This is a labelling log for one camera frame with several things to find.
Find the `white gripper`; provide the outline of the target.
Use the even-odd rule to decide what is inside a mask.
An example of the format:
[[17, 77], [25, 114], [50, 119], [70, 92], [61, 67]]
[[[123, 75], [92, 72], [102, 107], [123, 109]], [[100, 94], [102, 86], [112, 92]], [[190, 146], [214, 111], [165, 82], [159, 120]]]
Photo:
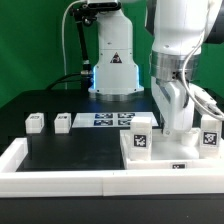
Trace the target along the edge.
[[163, 118], [162, 133], [169, 136], [188, 132], [193, 124], [194, 102], [188, 97], [182, 83], [162, 82], [152, 77], [151, 90]]

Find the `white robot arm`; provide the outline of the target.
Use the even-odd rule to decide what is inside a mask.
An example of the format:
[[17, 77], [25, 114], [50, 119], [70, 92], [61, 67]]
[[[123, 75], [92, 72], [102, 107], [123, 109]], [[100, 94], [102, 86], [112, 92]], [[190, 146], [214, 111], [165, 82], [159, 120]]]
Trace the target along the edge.
[[[87, 0], [99, 23], [99, 61], [94, 66], [92, 97], [125, 100], [140, 93], [133, 61], [132, 23], [119, 0]], [[152, 96], [163, 118], [165, 135], [191, 129], [194, 102], [188, 81], [195, 74], [201, 44], [221, 12], [224, 0], [148, 0], [145, 27], [154, 36], [149, 57]]]

